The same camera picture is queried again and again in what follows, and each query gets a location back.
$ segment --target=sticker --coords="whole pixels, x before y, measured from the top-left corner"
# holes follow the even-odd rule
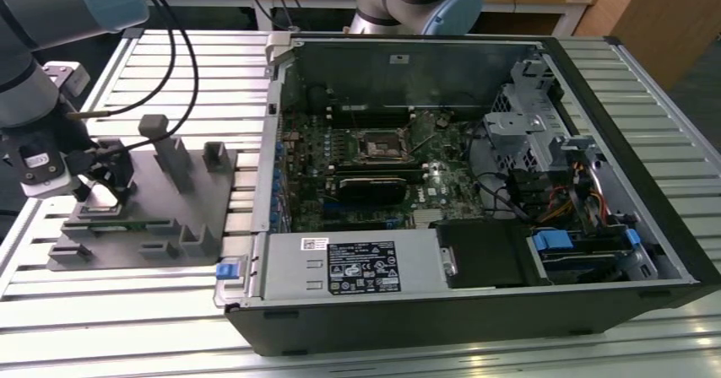
[[[46,165],[49,163],[50,155],[47,153],[37,154],[35,156],[26,159],[26,165],[29,169],[35,169],[37,167],[41,167],[42,165]]]
[[[329,248],[329,292],[333,295],[401,291],[396,242],[329,244],[329,238],[322,239]]]
[[[305,237],[301,239],[301,250],[326,250],[329,247],[328,237]]]

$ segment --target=white label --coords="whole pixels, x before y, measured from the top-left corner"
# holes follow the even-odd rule
[[[328,237],[304,237],[301,239],[301,250],[326,250],[328,248]]]
[[[42,165],[46,165],[47,163],[50,163],[50,156],[47,155],[47,153],[38,154],[26,159],[26,165],[31,169],[35,169],[37,167],[41,167]]]

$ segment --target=barcode sticker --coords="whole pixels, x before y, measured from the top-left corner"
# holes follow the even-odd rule
[[[328,248],[328,237],[304,237],[301,239],[301,250],[326,250]]]

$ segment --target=gray floor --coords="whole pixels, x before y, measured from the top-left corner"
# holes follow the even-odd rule
[[[177,8],[177,13],[188,28],[200,30],[256,30],[253,14],[246,8]],[[312,30],[341,30],[353,19],[350,10],[304,10],[293,14],[296,24]],[[288,25],[282,14],[277,22]],[[161,29],[163,23],[151,16],[147,28]],[[51,60],[78,61],[89,69],[93,78],[98,78],[119,42],[119,35],[106,35],[83,40],[73,45],[57,47],[38,54],[42,62]],[[721,149],[721,42],[716,42],[708,53],[699,60],[687,78],[671,92],[676,103],[702,129],[707,138]],[[91,86],[75,101],[83,105],[85,96]],[[19,188],[11,169],[0,166],[0,209],[21,210],[26,197]],[[0,216],[0,237],[13,225],[13,218]]]

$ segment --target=aluminum extrusion table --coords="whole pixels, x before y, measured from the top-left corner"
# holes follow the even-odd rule
[[[193,31],[202,94],[181,130],[189,149],[224,139],[241,150],[226,250],[248,248],[264,126],[268,33]],[[563,40],[576,64],[711,258],[721,265],[721,158],[623,47]],[[185,112],[188,50],[163,91],[135,111],[90,123],[93,136],[139,140],[141,116]],[[163,31],[123,39],[86,109],[135,102],[169,62]],[[588,129],[567,101],[573,119]],[[73,198],[31,199],[0,246],[0,376],[344,378],[721,375],[721,292],[654,311],[601,335],[264,358],[213,304],[214,267],[54,273],[47,252]]]

